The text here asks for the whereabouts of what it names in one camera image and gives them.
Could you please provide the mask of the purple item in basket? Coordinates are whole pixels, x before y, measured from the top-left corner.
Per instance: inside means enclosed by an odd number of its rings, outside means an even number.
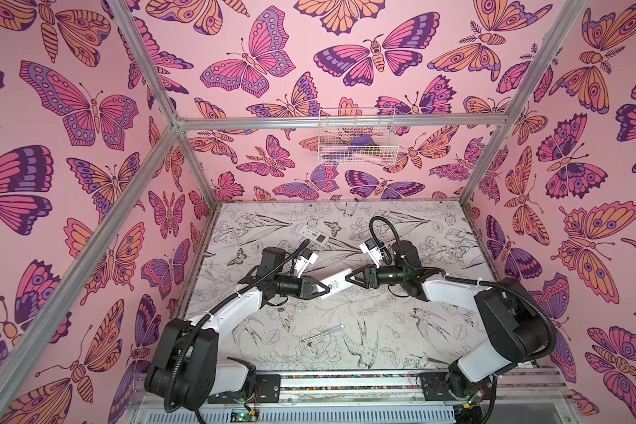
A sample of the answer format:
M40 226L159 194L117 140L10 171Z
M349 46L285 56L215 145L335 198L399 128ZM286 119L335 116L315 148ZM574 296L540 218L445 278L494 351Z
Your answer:
M361 149L367 147L376 147L376 142L374 138L369 134L362 134L360 136L355 137L350 141L350 148L353 149Z

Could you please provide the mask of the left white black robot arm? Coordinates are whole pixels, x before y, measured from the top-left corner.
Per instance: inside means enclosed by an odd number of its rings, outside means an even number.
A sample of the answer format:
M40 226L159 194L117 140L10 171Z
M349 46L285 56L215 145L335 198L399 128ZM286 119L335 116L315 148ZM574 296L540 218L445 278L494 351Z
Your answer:
M200 409L209 399L252 399L257 392L256 366L233 357L222 360L219 346L278 295L312 300L328 294L326 284L304 274L314 257L308 240L291 253L266 247L261 262L217 305L192 320L169 321L146 372L146 392L164 401L166 413L187 409L199 420Z

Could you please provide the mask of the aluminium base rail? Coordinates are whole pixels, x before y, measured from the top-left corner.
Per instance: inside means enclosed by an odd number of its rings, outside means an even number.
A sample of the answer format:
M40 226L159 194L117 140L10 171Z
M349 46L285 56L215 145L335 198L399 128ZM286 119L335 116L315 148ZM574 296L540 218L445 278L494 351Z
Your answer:
M207 423L455 423L467 409L439 388L441 369L262 372L253 400L204 404ZM514 369L489 385L492 423L581 423L553 369Z

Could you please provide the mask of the clear handle screwdriver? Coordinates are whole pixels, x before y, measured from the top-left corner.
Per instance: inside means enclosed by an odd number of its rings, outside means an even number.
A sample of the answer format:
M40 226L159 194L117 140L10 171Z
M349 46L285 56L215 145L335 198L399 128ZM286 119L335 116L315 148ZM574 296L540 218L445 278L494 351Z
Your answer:
M331 335L337 334L339 332L342 332L344 329L345 329L344 324L339 324L337 326L330 327L330 328L328 328L326 330L319 331L318 333L316 333L314 335L309 335L307 337L304 337L304 339L302 339L302 342L308 342L310 340L313 340L313 339L316 339L316 338L319 338L319 337L331 336Z

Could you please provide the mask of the white remote control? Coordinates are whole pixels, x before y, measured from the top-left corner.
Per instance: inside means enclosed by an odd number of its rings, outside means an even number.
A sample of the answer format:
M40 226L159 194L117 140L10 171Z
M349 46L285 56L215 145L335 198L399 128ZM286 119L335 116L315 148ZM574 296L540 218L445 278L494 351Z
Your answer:
M346 269L332 276L324 278L321 283L328 287L328 293L319 296L320 299L326 299L334 296L337 293L341 293L348 288L353 287L353 284L348 282L346 277L353 272L352 269Z

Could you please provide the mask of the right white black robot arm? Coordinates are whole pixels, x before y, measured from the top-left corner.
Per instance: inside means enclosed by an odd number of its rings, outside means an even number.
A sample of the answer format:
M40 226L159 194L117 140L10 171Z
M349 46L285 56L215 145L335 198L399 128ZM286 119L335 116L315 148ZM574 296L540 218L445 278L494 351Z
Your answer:
M555 349L553 322L518 280L450 276L438 267L421 265L416 247L407 240L389 248L369 240L361 250L373 263L346 274L349 284L364 289L397 285L417 300L461 307L480 316L487 339L448 367L446 380L455 391L546 357Z

